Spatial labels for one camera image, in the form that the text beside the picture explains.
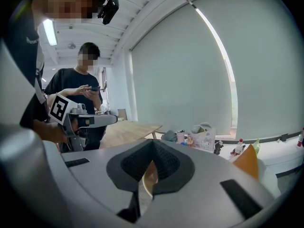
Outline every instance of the wooden table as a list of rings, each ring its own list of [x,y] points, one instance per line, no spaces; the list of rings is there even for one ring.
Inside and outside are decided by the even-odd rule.
[[[142,139],[151,133],[153,138],[156,139],[155,131],[161,127],[161,125],[119,121],[107,126],[105,135],[100,142],[99,148],[109,148],[121,144],[131,143]]]

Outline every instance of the roller blind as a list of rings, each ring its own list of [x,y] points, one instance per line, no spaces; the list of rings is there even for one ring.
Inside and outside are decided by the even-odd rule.
[[[209,122],[229,134],[231,92],[226,66],[205,22],[186,5],[132,50],[138,121],[189,130]]]
[[[304,43],[281,0],[196,0],[229,56],[238,100],[237,138],[304,126]]]

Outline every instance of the black rubber pad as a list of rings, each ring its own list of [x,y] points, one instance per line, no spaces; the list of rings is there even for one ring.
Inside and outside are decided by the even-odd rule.
[[[192,178],[195,167],[192,159],[158,140],[146,140],[111,158],[106,171],[118,189],[138,192],[151,161],[157,169],[158,183],[152,195],[178,192]]]
[[[254,216],[262,210],[235,180],[222,181],[220,184],[245,219]]]
[[[90,162],[87,158],[82,158],[82,159],[78,159],[78,160],[74,160],[74,161],[66,161],[65,164],[68,168],[73,167],[73,166],[77,166],[77,165],[82,165],[85,163]]]

